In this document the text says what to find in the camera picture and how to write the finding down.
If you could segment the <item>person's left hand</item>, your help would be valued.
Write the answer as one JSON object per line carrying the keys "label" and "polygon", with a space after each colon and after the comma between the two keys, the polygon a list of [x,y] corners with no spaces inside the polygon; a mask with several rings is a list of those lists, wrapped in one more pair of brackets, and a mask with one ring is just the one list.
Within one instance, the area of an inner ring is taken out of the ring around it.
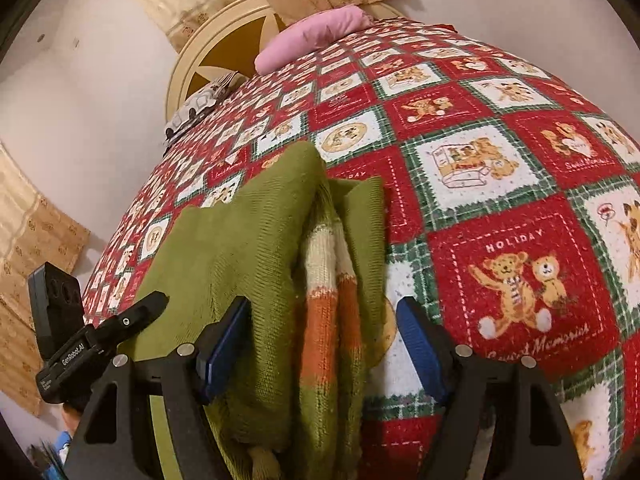
{"label": "person's left hand", "polygon": [[61,416],[66,427],[66,431],[73,437],[81,420],[81,412],[75,410],[70,404],[63,403],[61,406]]}

